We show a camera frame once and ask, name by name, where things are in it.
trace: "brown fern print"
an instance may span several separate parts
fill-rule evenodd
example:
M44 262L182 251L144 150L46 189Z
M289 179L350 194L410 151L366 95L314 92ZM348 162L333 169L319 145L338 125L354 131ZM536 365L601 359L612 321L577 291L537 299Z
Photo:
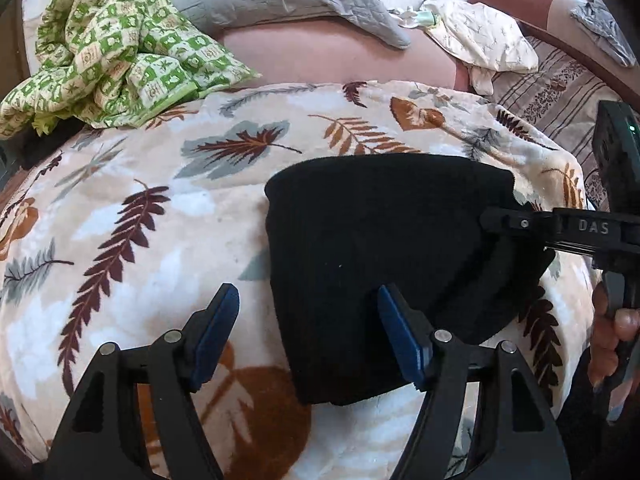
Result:
M372 153L421 153L420 150L410 148L399 140L389 137L384 132L376 130L376 126L369 124L360 117L340 117L333 119L324 115L309 115L331 121L324 132L324 138L329 140L329 148L340 144L338 155L346 155L354 147L353 155L370 155Z
M110 278L122 282L122 261L135 263L132 244L149 247L142 227L155 231L156 224L152 215L163 215L164 208L159 204L169 200L162 194L169 189L167 186L149 188L143 182L137 182L145 190L123 200L124 208L118 212L121 216L116 222L119 225L111 233L111 238L98 247L104 252L94 258L95 265L84 273L88 279L78 288L78 297L72 304L69 321L60 334L63 338L58 348L58 366L62 364L62 383L69 397L74 392L71 364L76 362L82 327L89 324L92 311L100 311L100 290L108 297L111 293Z
M185 109L185 105L174 106L173 108L169 108L167 111L159 114L149 121L149 124L146 126L145 130L150 130L152 128L157 128L162 123L167 123L171 119L178 118L181 121L184 120L184 116L187 114L197 114L197 110L187 110Z
M38 172L38 176L36 177L36 179L33 181L35 183L35 181L41 177L41 176L45 176L47 174L47 172L53 170L53 168L57 168L60 165L60 161L62 160L62 152L60 152L60 154L51 159L51 162L49 164L47 164L44 168L42 168L39 172Z
M8 397L4 395L0 398L8 399ZM2 424L2 428L6 434L26 453L27 450L24 447L24 439L18 428L18 415L13 408L4 406L2 403L0 403L0 424Z
M558 386L558 375L554 367L562 366L562 358L556 349L561 346L554 327L558 326L558 320L551 313L553 303L544 300L545 289L538 286L533 300L518 315L518 322L526 320L524 336L530 335L531 346L534 350L533 369L538 384L542 389L549 406L554 404L552 386Z
M280 133L281 129L276 126L265 128L254 136L247 131L239 132L237 134L237 140L224 139L218 140L217 142L204 142L194 148L193 151L196 153L209 153L212 160L220 160L226 157L229 162L234 165L247 157L249 157L248 163L251 164L256 158L262 155L264 150L269 146L276 146L284 150L289 150L290 152L302 153L296 148L276 144L275 140Z
M498 110L495 115L495 120L498 121L502 126L506 127L513 135L519 137L522 140L526 140L527 142L532 142L542 148L547 150L551 150L552 152L556 152L557 148L551 148L549 146L545 146L544 144L538 142L536 139L531 137L530 133L527 131L524 123L514 115L511 115L507 110L501 108Z
M360 100L360 88L367 86L364 81L355 81L353 83L347 83L342 87L342 93L344 94L344 98L347 99L348 102L355 104L356 106L361 106L366 108L367 105L362 104Z
M564 206L574 209L584 209L584 197L578 187L580 178L575 176L575 168L570 168L569 163L564 165L564 171L558 168L548 168L540 174L558 172L562 175L562 191L564 192Z

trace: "human hand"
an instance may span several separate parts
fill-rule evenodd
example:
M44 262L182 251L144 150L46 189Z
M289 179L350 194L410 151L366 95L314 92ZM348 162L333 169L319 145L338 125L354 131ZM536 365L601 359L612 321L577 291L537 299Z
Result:
M593 387L599 386L605 377L612 375L618 368L616 346L622 341L631 341L640 330L640 311L621 308L614 320L607 319L607 292L604 284L599 283L591 297L595 314L591 333L591 361L587 375ZM635 392L640 383L640 373L631 387Z

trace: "clamp jaw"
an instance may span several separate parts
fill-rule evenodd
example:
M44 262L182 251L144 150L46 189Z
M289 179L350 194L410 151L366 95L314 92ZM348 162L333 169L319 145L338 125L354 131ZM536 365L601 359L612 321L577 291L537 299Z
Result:
M149 346L105 343L87 367L60 422L41 480L148 480L151 471L138 409L139 383L151 386L162 451L174 480L223 480L191 401L213 375L239 311L238 290L224 284L182 330Z
M427 391L390 480L442 480L447 473L467 382L480 383L465 470L468 480L569 480L556 423L517 346L466 345L434 330L395 285L378 292L378 311L402 376Z

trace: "green checkered cloth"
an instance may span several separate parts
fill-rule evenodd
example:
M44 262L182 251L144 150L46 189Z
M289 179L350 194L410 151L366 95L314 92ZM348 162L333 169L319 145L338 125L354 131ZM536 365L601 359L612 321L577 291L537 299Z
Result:
M52 0L38 28L42 67L0 105L0 138L75 116L141 126L169 106L259 76L170 0Z

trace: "black fabric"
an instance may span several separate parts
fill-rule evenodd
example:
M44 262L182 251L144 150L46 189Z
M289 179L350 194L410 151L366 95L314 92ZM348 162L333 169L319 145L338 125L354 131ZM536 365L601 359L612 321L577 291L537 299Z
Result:
M36 164L62 147L71 137L77 134L85 124L75 117L61 120L50 135L40 137L30 126L20 136L23 137L22 157L20 165L24 170L30 170Z
M393 282L436 328L478 344L532 296L553 251L486 234L487 206L520 209L513 175L466 158L321 158L265 187L271 288L301 402L349 404L402 384L378 319Z

